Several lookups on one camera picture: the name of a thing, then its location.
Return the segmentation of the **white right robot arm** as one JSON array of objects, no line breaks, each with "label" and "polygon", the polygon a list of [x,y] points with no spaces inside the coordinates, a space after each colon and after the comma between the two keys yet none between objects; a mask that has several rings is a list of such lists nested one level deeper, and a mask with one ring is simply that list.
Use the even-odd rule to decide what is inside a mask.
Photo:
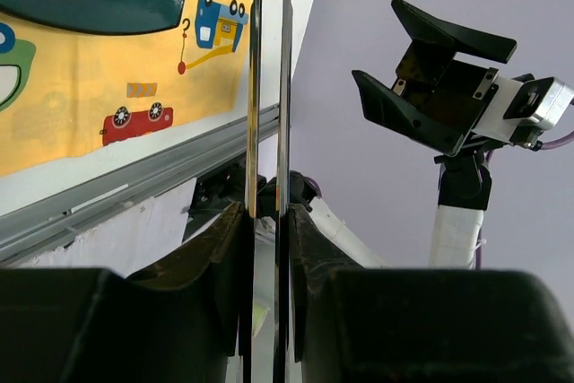
[{"label": "white right robot arm", "polygon": [[429,264],[467,269],[474,265],[490,202],[488,154],[512,142],[517,122],[507,114],[524,80],[456,55],[506,64],[517,42],[445,21],[405,0],[392,0],[391,7],[411,42],[391,86],[352,71],[361,112],[371,124],[436,152],[440,172]]}]

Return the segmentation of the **metal tongs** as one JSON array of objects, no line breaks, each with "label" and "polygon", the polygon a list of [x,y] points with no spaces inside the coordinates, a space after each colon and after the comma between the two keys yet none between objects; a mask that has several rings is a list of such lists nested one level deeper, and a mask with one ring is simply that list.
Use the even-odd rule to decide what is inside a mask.
[{"label": "metal tongs", "polygon": [[[250,11],[247,167],[245,204],[251,219],[257,217],[260,83],[262,72],[263,0],[253,0]],[[289,380],[290,343],[290,129],[291,129],[292,3],[282,0],[282,32],[277,147],[276,228],[274,242],[274,356],[273,382]]]}]

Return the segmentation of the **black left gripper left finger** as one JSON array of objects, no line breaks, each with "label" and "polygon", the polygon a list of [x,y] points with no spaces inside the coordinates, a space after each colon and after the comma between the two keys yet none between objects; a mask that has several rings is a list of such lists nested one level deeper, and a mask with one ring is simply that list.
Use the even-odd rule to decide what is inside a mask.
[{"label": "black left gripper left finger", "polygon": [[122,277],[1,273],[4,382],[223,382],[243,342],[244,209]]}]

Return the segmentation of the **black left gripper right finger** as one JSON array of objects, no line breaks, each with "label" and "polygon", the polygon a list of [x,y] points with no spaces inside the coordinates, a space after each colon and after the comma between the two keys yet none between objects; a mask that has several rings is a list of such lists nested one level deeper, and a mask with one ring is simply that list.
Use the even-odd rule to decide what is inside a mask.
[{"label": "black left gripper right finger", "polygon": [[573,337],[531,274],[360,266],[289,215],[294,355],[306,382],[570,382]]}]

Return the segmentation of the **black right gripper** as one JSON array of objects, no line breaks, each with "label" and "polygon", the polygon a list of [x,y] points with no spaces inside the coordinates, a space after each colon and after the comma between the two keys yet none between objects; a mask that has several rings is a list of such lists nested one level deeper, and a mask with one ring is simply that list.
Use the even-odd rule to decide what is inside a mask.
[{"label": "black right gripper", "polygon": [[456,52],[507,63],[514,39],[441,20],[405,0],[391,7],[411,40],[392,91],[352,70],[363,116],[447,156],[456,155],[491,101],[499,70],[455,59]]}]

